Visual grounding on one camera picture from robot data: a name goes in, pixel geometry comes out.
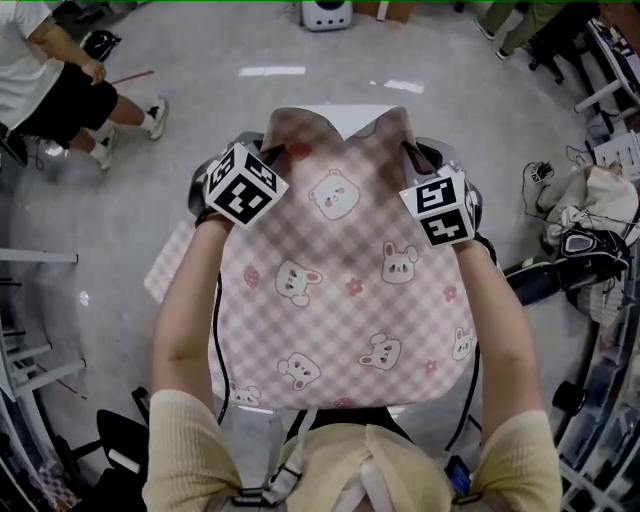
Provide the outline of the black helmet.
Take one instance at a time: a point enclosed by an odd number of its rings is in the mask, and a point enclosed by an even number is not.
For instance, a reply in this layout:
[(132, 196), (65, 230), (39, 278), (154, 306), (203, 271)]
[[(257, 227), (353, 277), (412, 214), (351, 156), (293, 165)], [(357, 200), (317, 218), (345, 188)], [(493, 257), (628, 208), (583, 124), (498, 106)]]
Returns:
[(98, 29), (87, 33), (79, 46), (93, 59), (104, 62), (112, 50), (120, 44), (122, 38), (114, 33)]

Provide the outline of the person's left forearm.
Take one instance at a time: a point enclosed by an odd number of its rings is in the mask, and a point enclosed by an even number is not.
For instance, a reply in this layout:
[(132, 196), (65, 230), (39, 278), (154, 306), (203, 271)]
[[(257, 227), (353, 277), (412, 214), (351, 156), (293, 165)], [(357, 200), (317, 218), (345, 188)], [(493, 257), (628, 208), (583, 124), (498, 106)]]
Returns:
[(196, 228), (162, 302), (152, 346), (152, 391), (182, 391), (210, 409), (210, 328), (224, 245), (232, 228), (219, 214), (206, 217)]

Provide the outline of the beige cloth pile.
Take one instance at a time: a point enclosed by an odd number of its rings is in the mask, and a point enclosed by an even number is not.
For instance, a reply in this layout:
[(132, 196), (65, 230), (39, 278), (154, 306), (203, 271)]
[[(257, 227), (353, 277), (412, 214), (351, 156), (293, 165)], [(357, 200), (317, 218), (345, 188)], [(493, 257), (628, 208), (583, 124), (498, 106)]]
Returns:
[(618, 164), (586, 166), (543, 187), (536, 200), (545, 218), (541, 242), (555, 248), (563, 233), (575, 226), (625, 237), (635, 230), (639, 208), (640, 195)]

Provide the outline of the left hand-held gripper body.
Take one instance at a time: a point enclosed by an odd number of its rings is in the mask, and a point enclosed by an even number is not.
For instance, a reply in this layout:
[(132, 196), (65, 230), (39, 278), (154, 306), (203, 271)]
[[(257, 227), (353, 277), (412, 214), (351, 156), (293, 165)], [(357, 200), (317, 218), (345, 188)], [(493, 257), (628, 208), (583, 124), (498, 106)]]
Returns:
[(207, 160), (194, 172), (188, 208), (198, 223), (221, 214), (234, 225), (255, 224), (286, 193), (289, 185), (240, 143)]

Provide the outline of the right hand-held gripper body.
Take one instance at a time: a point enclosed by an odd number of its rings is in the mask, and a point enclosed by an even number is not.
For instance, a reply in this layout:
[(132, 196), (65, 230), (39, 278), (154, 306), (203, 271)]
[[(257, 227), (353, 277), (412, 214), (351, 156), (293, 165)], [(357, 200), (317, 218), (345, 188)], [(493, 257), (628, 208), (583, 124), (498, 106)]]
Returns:
[(458, 164), (446, 163), (399, 196), (422, 228), (429, 247), (451, 246), (475, 238), (481, 219), (481, 196)]

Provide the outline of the black and grey backpack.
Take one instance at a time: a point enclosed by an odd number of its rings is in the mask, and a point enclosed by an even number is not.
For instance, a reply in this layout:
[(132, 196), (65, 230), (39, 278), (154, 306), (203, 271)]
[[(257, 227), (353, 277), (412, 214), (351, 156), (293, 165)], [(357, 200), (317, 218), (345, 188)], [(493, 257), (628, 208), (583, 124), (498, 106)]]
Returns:
[(631, 257), (626, 242), (615, 232), (574, 226), (562, 234), (555, 264), (561, 289), (568, 292), (620, 280), (631, 266)]

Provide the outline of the metal storage rack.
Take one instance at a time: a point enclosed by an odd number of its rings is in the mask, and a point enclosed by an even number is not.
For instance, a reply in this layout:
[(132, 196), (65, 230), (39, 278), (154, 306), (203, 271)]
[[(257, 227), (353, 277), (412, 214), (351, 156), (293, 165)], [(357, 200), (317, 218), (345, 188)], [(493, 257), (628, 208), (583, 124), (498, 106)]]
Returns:
[(561, 512), (640, 512), (640, 302), (599, 327), (560, 432)]

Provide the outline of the person's yellow knit top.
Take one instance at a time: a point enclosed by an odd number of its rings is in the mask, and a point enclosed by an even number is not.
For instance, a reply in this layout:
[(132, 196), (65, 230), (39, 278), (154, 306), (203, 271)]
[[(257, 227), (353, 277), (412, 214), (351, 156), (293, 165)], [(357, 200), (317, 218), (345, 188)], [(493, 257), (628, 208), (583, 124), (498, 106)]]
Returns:
[(150, 405), (148, 512), (560, 512), (559, 459), (547, 417), (521, 413), (483, 449), (467, 496), (436, 461), (375, 425), (333, 424), (304, 439), (301, 478), (274, 509), (235, 506), (242, 482), (213, 413), (174, 390)]

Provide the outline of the white round pet carrier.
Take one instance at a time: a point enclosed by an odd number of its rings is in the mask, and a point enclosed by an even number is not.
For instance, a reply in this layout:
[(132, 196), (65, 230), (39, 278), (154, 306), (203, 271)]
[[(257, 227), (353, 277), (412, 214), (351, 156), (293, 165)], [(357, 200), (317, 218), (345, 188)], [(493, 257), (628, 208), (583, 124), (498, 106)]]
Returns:
[(303, 0), (300, 3), (300, 23), (311, 32), (346, 29), (352, 17), (350, 0)]

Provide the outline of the black power adapter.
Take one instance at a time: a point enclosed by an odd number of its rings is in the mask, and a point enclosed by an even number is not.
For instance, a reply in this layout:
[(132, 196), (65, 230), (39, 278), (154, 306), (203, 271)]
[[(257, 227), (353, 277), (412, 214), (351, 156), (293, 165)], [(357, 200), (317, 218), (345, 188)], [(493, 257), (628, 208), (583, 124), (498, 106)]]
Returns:
[(523, 170), (523, 174), (528, 176), (532, 183), (540, 184), (553, 177), (555, 170), (549, 162), (538, 161), (528, 163)]

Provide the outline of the white desk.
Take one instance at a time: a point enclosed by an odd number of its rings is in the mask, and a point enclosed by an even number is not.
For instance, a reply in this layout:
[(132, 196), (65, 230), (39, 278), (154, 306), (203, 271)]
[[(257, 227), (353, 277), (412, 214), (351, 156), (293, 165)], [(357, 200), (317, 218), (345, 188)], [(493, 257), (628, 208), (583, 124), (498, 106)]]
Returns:
[(621, 108), (621, 119), (640, 113), (640, 55), (616, 31), (609, 30), (596, 18), (586, 24), (588, 48), (600, 67), (606, 83), (589, 92), (574, 106), (576, 113), (595, 107), (613, 97)]

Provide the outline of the small blue-screen device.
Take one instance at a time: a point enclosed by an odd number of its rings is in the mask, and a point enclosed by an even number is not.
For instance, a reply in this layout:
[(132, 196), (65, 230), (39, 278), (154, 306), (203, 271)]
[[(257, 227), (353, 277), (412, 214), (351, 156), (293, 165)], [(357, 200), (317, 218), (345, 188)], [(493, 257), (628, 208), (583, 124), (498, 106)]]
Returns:
[(471, 487), (471, 473), (459, 455), (453, 455), (447, 461), (445, 473), (457, 496), (466, 496)]

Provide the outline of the pink checked bear-print cloth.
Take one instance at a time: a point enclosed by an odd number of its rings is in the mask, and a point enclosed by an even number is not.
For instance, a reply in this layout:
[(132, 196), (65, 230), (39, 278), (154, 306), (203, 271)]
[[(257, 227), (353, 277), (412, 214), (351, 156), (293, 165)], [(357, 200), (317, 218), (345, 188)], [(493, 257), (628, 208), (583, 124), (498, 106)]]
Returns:
[(399, 193), (413, 142), (397, 106), (275, 110), (271, 168), (289, 185), (235, 227), (209, 343), (214, 393), (242, 408), (407, 405), (446, 394), (475, 332), (454, 251), (429, 247)]

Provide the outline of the small pink checkered cloth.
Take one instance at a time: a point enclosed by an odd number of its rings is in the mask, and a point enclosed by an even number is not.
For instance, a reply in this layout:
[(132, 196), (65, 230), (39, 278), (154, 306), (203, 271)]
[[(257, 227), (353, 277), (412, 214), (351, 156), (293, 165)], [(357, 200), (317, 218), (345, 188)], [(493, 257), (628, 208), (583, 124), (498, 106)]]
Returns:
[(58, 463), (41, 464), (37, 474), (41, 490), (56, 512), (70, 512), (80, 502), (65, 483), (62, 468)]

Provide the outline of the white table frame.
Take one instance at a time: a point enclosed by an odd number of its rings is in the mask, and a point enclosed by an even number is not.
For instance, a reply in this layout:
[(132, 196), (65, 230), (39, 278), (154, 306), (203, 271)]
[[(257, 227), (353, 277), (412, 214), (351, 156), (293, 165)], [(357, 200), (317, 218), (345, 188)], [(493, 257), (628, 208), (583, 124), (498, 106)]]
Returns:
[[(0, 247), (0, 262), (77, 264), (78, 261), (77, 253)], [(10, 352), (5, 338), (6, 333), (0, 327), (0, 391), (12, 402), (86, 368), (86, 361), (79, 358), (64, 365), (44, 369), (37, 364), (36, 357), (52, 351), (53, 346), (50, 342), (35, 348)]]

